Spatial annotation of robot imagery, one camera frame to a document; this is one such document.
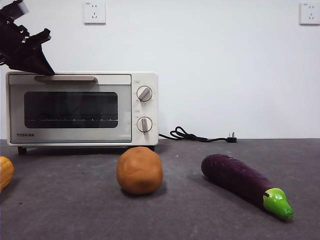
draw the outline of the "timer knob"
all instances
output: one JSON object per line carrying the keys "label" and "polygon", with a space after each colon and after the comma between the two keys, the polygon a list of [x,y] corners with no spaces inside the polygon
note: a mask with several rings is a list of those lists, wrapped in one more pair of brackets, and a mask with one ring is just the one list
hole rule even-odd
{"label": "timer knob", "polygon": [[152,97],[152,91],[150,87],[142,86],[138,89],[138,91],[136,92],[136,95],[141,102],[147,102]]}
{"label": "timer knob", "polygon": [[148,117],[141,117],[138,122],[136,123],[138,129],[143,132],[143,133],[146,133],[146,132],[149,132],[152,128],[152,121],[150,118]]}

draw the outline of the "oven door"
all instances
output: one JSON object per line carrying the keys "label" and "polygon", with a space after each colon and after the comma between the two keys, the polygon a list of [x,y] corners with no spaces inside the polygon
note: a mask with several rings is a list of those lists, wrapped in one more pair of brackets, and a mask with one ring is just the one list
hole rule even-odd
{"label": "oven door", "polygon": [[130,143],[130,75],[10,75],[12,144]]}

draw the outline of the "green eggplant cap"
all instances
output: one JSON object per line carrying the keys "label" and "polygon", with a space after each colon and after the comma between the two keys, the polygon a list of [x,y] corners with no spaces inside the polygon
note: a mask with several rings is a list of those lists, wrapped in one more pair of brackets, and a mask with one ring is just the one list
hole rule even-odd
{"label": "green eggplant cap", "polygon": [[270,188],[263,195],[263,206],[283,220],[290,220],[294,211],[287,202],[284,191],[279,188]]}

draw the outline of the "electrical outlet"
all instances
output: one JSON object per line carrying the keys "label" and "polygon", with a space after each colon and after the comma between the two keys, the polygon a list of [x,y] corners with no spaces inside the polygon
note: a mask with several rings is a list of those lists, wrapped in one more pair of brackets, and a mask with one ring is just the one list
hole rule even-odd
{"label": "electrical outlet", "polygon": [[83,7],[84,24],[106,24],[106,3],[104,0],[85,1]]}
{"label": "electrical outlet", "polygon": [[300,24],[320,25],[320,2],[302,2],[300,4]]}

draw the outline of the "oven door handle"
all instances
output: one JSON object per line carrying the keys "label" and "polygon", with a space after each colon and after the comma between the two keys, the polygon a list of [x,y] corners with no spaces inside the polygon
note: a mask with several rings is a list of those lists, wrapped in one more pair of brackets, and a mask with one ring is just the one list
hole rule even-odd
{"label": "oven door handle", "polygon": [[41,83],[96,83],[97,78],[95,76],[35,76],[34,80]]}

